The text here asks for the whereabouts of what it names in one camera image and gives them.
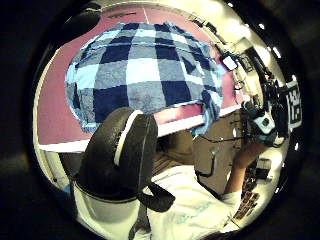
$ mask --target checkered blanket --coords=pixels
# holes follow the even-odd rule
[[[66,74],[71,111],[94,132],[113,110],[130,106],[150,114],[203,104],[204,133],[219,117],[222,82],[207,43],[171,22],[119,23],[87,42]]]

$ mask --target white shirt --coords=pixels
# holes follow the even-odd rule
[[[139,230],[134,240],[197,240],[220,231],[237,212],[241,191],[212,196],[198,182],[193,166],[176,166],[152,181],[172,193],[176,200],[164,213],[147,210],[151,233]]]

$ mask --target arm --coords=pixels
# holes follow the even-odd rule
[[[260,140],[255,139],[235,155],[230,178],[225,187],[224,194],[236,192],[242,189],[246,168],[267,149],[268,147],[266,147]]]

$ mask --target cable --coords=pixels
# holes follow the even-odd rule
[[[203,135],[198,135],[199,137],[207,140],[208,142],[211,142],[211,143],[220,143],[220,142],[231,142],[231,141],[236,141],[236,140],[240,140],[240,139],[248,139],[248,138],[253,138],[253,136],[246,136],[246,137],[235,137],[235,138],[230,138],[230,139],[224,139],[224,140],[217,140],[217,141],[214,141],[214,140],[211,140],[209,138],[206,138],[204,137]]]

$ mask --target pink table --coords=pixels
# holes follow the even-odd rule
[[[136,12],[119,18],[108,18],[117,12]],[[62,46],[54,57],[45,76],[39,102],[37,130],[40,148],[48,151],[70,152],[83,151],[91,133],[84,133],[75,117],[72,115],[65,96],[65,73],[72,57],[80,47],[98,33],[110,29],[118,22],[149,22],[163,23],[171,21],[181,28],[191,32],[197,39],[210,42],[209,37],[196,24],[179,14],[153,9],[149,7],[124,6],[105,12],[98,25],[88,33]],[[223,76],[222,113],[229,113],[243,101],[242,95],[234,94],[234,79],[232,73]],[[156,113],[155,119],[159,127],[159,136],[187,129],[203,123],[200,105],[188,105],[180,108]]]

